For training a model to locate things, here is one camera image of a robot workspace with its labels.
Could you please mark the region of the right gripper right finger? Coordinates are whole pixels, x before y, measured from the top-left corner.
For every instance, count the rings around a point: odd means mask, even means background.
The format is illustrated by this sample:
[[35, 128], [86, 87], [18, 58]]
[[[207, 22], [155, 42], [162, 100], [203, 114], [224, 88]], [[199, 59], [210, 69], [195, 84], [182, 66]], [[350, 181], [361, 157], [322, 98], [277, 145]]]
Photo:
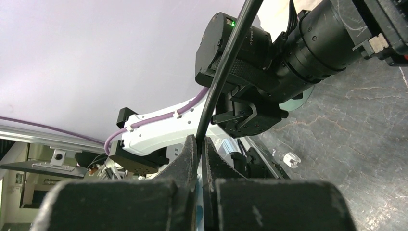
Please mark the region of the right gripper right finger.
[[203, 174], [204, 229], [206, 231], [217, 231], [219, 225], [216, 180], [244, 179], [245, 177], [218, 154], [210, 137], [205, 137], [202, 142], [201, 160]]

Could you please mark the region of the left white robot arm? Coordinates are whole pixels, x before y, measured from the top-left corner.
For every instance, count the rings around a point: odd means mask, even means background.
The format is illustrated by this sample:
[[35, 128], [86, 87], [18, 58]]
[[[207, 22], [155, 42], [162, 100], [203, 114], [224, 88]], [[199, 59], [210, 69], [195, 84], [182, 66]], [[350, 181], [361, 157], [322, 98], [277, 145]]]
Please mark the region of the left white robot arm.
[[288, 116], [285, 103], [303, 101], [321, 81], [359, 59], [408, 64], [405, 0], [322, 0], [297, 11], [276, 39], [249, 19], [216, 13], [195, 58], [201, 92], [185, 104], [139, 115], [120, 111], [118, 131], [105, 153], [127, 170], [156, 173], [168, 146], [198, 138], [241, 138], [263, 133]]

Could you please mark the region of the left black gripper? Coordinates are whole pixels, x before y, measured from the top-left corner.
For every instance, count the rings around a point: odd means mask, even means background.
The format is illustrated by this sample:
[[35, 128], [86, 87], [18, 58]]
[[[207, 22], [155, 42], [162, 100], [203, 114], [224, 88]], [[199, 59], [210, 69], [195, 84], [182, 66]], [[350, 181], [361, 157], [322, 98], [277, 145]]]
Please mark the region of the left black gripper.
[[408, 2], [406, 0], [354, 0], [370, 33], [384, 45], [369, 57], [389, 66], [408, 65]]

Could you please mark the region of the black tent pole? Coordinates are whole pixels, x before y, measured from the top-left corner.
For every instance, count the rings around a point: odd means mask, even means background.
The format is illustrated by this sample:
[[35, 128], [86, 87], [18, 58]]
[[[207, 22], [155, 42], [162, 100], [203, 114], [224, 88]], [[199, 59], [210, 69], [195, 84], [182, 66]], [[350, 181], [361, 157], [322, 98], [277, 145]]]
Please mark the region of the black tent pole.
[[208, 96], [196, 132], [196, 144], [199, 151], [201, 151], [211, 116], [243, 40], [245, 39], [245, 34], [252, 25], [262, 3], [261, 0], [245, 1], [236, 20], [236, 26], [232, 28], [231, 34], [225, 44], [225, 49], [215, 72], [211, 87], [209, 88]]

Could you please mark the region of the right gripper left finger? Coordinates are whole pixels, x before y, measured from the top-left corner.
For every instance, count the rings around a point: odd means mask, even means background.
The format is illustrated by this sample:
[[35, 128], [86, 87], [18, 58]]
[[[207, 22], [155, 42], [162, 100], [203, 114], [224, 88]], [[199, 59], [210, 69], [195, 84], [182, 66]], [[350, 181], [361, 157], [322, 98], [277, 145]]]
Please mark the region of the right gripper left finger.
[[194, 135], [185, 139], [181, 153], [156, 177], [170, 186], [166, 231], [196, 230], [198, 148]]

